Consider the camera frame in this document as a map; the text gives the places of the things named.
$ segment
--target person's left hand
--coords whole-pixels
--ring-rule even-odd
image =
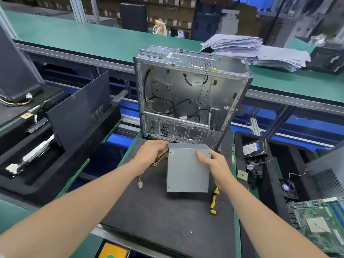
[[[143,169],[142,173],[154,162],[159,151],[166,150],[168,141],[147,140],[137,151],[133,161]]]

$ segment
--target black chair backrest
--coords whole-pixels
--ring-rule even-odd
[[[145,5],[121,3],[119,12],[123,29],[148,32],[147,7]]]

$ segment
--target yellow and black screwdriver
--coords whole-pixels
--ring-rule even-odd
[[[218,197],[220,195],[220,192],[218,190],[218,188],[216,188],[213,192],[213,202],[212,204],[210,205],[210,212],[213,214],[213,215],[216,215],[217,214],[217,203],[218,203]]]

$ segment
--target ventilation grille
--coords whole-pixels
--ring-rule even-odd
[[[312,176],[323,197],[344,195],[344,188],[331,168]]]
[[[160,136],[168,138],[169,137],[169,125],[162,124],[160,128]]]
[[[101,115],[103,115],[103,113],[104,113],[104,109],[103,109],[103,105],[101,105],[90,116],[92,124],[95,123],[101,117]]]
[[[149,134],[155,134],[155,123],[154,121],[151,121],[151,125],[149,127],[149,131],[148,131]]]
[[[211,60],[199,57],[188,57],[186,64],[198,69],[210,69],[213,66]]]

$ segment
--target motherboard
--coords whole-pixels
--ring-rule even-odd
[[[293,227],[329,257],[344,257],[344,197],[288,204]]]

